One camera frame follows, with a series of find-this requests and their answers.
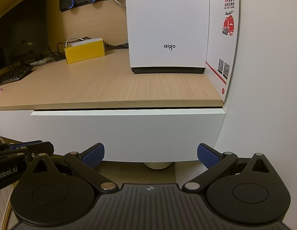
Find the blue gripper pad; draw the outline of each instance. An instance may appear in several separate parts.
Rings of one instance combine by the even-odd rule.
[[[222,154],[206,144],[200,144],[197,148],[197,158],[207,169],[217,164],[222,159]]]
[[[23,146],[30,146],[32,144],[38,144],[38,143],[42,143],[42,140],[37,140],[37,141],[30,141],[30,142],[25,142],[25,143],[20,143],[20,144],[13,144],[10,147],[10,150],[15,150],[16,148],[21,148]]]
[[[104,158],[105,148],[101,143],[97,143],[78,155],[78,158],[94,169]]]

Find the round desk foot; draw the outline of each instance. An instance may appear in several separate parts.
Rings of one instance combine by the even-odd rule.
[[[145,166],[152,170],[164,170],[167,167],[169,167],[172,164],[172,162],[169,163],[144,163]]]

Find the drawer front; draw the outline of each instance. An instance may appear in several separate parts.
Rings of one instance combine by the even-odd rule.
[[[149,109],[33,112],[31,117],[55,153],[82,152],[97,142],[107,161],[197,160],[199,143],[214,145],[223,109]]]
[[[0,136],[21,142],[43,140],[32,121],[33,110],[0,111]]]

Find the airplane illustration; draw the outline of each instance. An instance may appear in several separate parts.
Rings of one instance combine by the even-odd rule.
[[[226,14],[226,15],[230,15],[230,14],[232,14],[233,12],[234,12],[233,10],[232,10],[232,11],[229,11],[229,12],[226,12],[226,11],[225,11],[225,14]]]

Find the red graphic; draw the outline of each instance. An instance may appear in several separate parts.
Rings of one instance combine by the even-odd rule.
[[[225,18],[223,24],[223,34],[232,35],[234,32],[234,18],[232,16],[228,16]]]
[[[223,81],[223,83],[226,85],[226,81],[223,80],[223,78],[211,67],[211,65],[209,65],[207,62],[206,62],[207,66],[210,67],[210,69]]]

